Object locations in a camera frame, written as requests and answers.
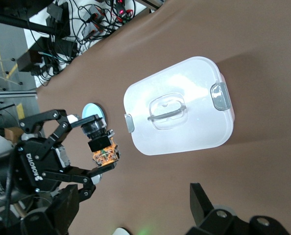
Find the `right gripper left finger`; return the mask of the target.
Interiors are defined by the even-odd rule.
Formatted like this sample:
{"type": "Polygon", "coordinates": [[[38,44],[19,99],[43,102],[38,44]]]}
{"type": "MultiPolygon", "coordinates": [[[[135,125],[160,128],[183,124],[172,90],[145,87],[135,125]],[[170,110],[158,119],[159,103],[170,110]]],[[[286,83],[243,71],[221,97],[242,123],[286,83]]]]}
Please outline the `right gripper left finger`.
{"type": "Polygon", "coordinates": [[[65,235],[78,211],[77,185],[68,185],[48,208],[33,210],[8,228],[0,221],[0,235],[65,235]]]}

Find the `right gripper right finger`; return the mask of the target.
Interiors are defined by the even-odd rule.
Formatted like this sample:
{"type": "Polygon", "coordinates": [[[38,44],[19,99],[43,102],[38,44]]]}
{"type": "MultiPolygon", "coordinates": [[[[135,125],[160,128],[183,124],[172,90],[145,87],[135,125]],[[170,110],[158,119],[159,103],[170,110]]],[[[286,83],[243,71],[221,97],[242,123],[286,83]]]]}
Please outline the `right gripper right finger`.
{"type": "Polygon", "coordinates": [[[276,219],[256,215],[249,222],[230,211],[215,208],[199,183],[190,184],[190,209],[195,221],[188,235],[288,235],[276,219]]]}

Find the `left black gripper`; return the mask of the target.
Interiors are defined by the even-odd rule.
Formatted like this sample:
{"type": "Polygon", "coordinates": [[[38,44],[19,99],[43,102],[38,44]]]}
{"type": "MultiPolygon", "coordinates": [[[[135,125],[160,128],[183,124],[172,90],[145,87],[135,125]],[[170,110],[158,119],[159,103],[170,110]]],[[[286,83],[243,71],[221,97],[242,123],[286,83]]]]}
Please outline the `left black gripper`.
{"type": "Polygon", "coordinates": [[[61,144],[68,133],[81,127],[90,139],[88,145],[92,152],[104,148],[104,119],[92,115],[78,119],[68,115],[65,110],[50,110],[20,120],[20,127],[26,134],[36,134],[45,122],[55,120],[59,126],[47,138],[21,140],[17,147],[23,150],[15,159],[15,188],[24,195],[32,195],[36,189],[52,192],[61,182],[79,183],[79,198],[90,198],[96,190],[98,177],[114,169],[117,163],[110,163],[92,170],[70,166],[70,160],[61,144]]]}

